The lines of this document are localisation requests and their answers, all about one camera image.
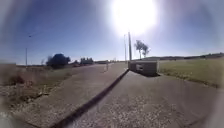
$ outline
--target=pole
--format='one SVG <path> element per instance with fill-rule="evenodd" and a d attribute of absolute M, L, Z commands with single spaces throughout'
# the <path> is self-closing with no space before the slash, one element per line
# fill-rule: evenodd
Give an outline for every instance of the pole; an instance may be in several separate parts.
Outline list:
<path fill-rule="evenodd" d="M 130 31 L 128 32 L 128 41 L 129 41 L 129 61 L 132 60 L 132 53 L 131 53 L 131 34 Z"/>
<path fill-rule="evenodd" d="M 126 55 L 126 43 L 125 43 L 125 35 L 124 35 L 124 55 L 125 55 L 125 63 L 127 63 L 127 55 Z"/>
<path fill-rule="evenodd" d="M 26 48 L 26 68 L 27 68 L 27 48 Z"/>

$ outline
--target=grass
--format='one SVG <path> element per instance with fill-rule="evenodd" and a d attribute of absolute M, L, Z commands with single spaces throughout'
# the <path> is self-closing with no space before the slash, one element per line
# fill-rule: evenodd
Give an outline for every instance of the grass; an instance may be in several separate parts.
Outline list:
<path fill-rule="evenodd" d="M 190 81 L 220 87 L 223 76 L 224 58 L 160 61 L 159 72 Z"/>
<path fill-rule="evenodd" d="M 71 68 L 49 70 L 44 67 L 29 67 L 26 70 L 16 65 L 7 65 L 1 68 L 0 78 L 3 82 L 0 81 L 0 96 L 4 97 L 10 109 L 16 109 L 48 94 L 52 88 L 74 73 Z M 24 84 L 10 84 L 11 78 L 15 76 L 22 78 Z"/>

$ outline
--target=paved path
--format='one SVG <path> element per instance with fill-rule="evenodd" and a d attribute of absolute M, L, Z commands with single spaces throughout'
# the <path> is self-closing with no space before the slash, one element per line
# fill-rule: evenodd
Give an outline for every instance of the paved path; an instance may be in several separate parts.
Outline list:
<path fill-rule="evenodd" d="M 109 95 L 68 127 L 200 128 L 216 93 L 203 84 L 129 72 Z"/>
<path fill-rule="evenodd" d="M 105 65 L 74 68 L 72 70 L 76 70 L 76 75 L 63 81 L 49 96 L 37 99 L 16 115 L 36 126 L 50 127 L 107 88 L 124 73 L 124 67 L 112 64 L 108 71 Z"/>

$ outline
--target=sun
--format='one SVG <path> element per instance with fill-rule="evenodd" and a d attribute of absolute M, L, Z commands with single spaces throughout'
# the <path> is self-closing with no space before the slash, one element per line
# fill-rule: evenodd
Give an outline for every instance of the sun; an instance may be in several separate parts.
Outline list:
<path fill-rule="evenodd" d="M 115 0 L 112 13 L 118 34 L 140 35 L 157 23 L 154 0 Z"/>

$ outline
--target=green grass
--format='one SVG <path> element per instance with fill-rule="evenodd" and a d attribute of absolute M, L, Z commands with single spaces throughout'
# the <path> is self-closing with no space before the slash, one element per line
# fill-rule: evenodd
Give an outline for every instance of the green grass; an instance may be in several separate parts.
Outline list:
<path fill-rule="evenodd" d="M 221 86 L 224 58 L 160 61 L 159 72 L 165 75 Z"/>

